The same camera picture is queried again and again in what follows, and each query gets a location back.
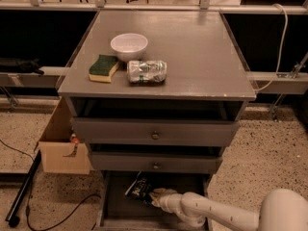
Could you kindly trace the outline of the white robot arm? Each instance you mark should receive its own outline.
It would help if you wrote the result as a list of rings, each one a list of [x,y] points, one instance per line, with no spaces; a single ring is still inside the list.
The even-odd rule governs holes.
[[[258,213],[195,192],[156,189],[149,195],[155,207],[176,215],[191,227],[200,227],[209,218],[232,231],[308,231],[308,201],[287,189],[271,191]]]

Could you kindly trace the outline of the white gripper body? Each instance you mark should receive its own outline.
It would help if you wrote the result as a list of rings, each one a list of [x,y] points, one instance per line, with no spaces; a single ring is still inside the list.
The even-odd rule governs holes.
[[[182,214],[183,208],[181,205],[182,195],[180,193],[164,193],[159,198],[160,207],[163,211],[171,214]]]

